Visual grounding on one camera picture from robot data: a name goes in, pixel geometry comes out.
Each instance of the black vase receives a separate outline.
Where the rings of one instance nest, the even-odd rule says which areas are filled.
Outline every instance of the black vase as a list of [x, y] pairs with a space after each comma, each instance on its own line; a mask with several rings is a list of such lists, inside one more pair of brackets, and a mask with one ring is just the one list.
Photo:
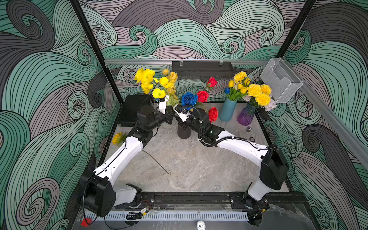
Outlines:
[[190, 137], [190, 134], [192, 133], [192, 130], [187, 127], [185, 130], [178, 124], [178, 136], [181, 139], [187, 139]]

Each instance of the purple glass vase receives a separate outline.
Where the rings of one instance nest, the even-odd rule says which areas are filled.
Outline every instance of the purple glass vase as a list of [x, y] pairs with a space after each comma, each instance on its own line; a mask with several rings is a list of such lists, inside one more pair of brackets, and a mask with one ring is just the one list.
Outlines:
[[245, 108], [238, 116], [238, 122], [241, 125], [250, 125], [252, 123], [256, 107], [247, 103]]

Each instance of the blue vase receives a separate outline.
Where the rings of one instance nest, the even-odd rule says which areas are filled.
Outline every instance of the blue vase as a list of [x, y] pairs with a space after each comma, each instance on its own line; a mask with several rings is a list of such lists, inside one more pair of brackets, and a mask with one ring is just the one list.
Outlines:
[[230, 121], [233, 113], [234, 113], [234, 109], [236, 106], [236, 102], [237, 101], [231, 101], [229, 99], [226, 98], [224, 105], [222, 106], [220, 113], [219, 113], [219, 119], [222, 121]]

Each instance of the patterned wallpaper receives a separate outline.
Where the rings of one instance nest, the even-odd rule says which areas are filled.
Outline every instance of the patterned wallpaper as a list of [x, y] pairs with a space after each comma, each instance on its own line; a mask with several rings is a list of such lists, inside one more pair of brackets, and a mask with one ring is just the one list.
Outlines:
[[0, 1], [0, 41], [1, 229], [66, 229], [119, 105], [69, 0]]
[[[266, 59], [275, 57], [305, 1], [80, 0], [106, 59]], [[150, 68], [162, 77], [171, 65], [110, 65], [123, 99], [141, 93], [134, 74]], [[260, 81], [264, 66], [234, 66]], [[226, 80], [210, 92], [224, 101]], [[179, 81], [178, 97], [204, 90], [200, 80]]]
[[[367, 10], [354, 0], [315, 7], [285, 58], [368, 148]], [[368, 172], [308, 98], [298, 91], [262, 119], [274, 142], [290, 147], [290, 181], [322, 229], [367, 229]]]

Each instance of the wire mesh basket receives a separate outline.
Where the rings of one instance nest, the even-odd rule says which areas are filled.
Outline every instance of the wire mesh basket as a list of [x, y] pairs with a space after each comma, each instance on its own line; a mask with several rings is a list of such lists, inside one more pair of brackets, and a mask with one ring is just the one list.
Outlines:
[[293, 67], [282, 58], [271, 58], [261, 74], [262, 81], [272, 89], [276, 103], [287, 103], [303, 85]]

